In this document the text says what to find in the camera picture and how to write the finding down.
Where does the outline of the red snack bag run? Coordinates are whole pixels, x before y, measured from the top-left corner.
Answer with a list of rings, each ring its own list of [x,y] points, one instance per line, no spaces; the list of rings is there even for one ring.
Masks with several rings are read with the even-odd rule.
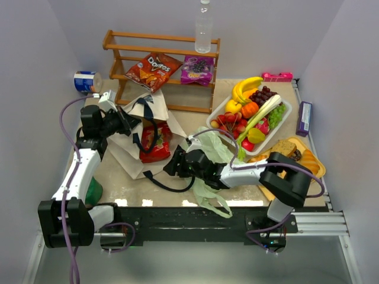
[[[172,132],[166,122],[157,124],[158,137],[155,140],[154,126],[148,126],[143,129],[141,145],[148,151],[145,153],[140,150],[139,158],[142,163],[154,163],[167,159],[170,154],[170,142],[172,139]]]

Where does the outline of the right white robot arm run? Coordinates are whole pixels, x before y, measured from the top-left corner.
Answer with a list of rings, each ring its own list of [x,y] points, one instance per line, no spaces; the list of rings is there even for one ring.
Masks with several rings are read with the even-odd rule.
[[[212,162],[200,149],[186,152],[178,147],[163,170],[170,176],[199,178],[216,190],[262,185],[275,196],[267,217],[276,222],[282,221],[294,208],[304,206],[313,179],[309,169],[279,152],[258,162],[230,165]]]

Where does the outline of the light green plastic bag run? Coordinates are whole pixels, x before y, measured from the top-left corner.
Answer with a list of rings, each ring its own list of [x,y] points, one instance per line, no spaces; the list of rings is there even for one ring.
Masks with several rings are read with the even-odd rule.
[[[192,191],[197,204],[223,218],[231,218],[232,210],[226,200],[218,194],[218,191],[227,188],[221,183],[220,175],[222,167],[230,163],[234,153],[223,144],[219,132],[216,130],[199,127],[192,136],[199,140],[200,149],[208,158],[207,163],[201,162],[199,166],[195,167],[196,178]]]

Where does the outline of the beige canvas tote bag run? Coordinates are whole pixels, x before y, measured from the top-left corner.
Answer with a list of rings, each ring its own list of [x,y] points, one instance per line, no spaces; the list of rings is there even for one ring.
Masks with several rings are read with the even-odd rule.
[[[125,172],[133,180],[146,178],[166,191],[190,190],[195,182],[193,177],[183,189],[171,188],[155,179],[160,172],[177,175],[176,166],[182,161],[182,144],[187,137],[168,110],[163,93],[145,93],[121,110],[139,120],[129,136],[113,134],[108,138],[108,149]]]

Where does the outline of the clear plastic water bottle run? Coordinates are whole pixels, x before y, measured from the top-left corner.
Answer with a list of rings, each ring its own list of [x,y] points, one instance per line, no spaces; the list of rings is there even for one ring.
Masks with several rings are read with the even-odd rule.
[[[210,1],[201,0],[195,19],[195,51],[197,53],[210,52],[212,28],[213,17]]]

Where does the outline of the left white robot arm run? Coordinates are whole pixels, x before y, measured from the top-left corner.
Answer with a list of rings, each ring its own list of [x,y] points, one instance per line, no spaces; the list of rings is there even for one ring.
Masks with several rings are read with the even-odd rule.
[[[104,112],[97,105],[81,109],[82,136],[76,138],[72,164],[51,200],[38,206],[38,217],[49,248],[88,246],[94,234],[114,221],[112,205],[85,206],[93,175],[113,134],[129,136],[141,120],[121,107]]]

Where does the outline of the purple snack bag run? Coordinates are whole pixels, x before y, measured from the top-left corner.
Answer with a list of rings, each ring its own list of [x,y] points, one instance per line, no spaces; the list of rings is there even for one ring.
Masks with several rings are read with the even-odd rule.
[[[181,69],[181,84],[196,83],[208,86],[213,79],[214,59],[212,57],[185,56]]]

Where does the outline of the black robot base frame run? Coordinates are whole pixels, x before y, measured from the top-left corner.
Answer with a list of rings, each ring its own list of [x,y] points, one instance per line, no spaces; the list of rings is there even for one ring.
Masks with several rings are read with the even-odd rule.
[[[142,246],[152,241],[220,242],[254,245],[260,242],[279,252],[286,236],[297,233],[294,215],[284,222],[270,220],[266,207],[233,207],[232,217],[223,218],[201,207],[118,207],[114,225],[96,236],[104,250],[126,245]]]

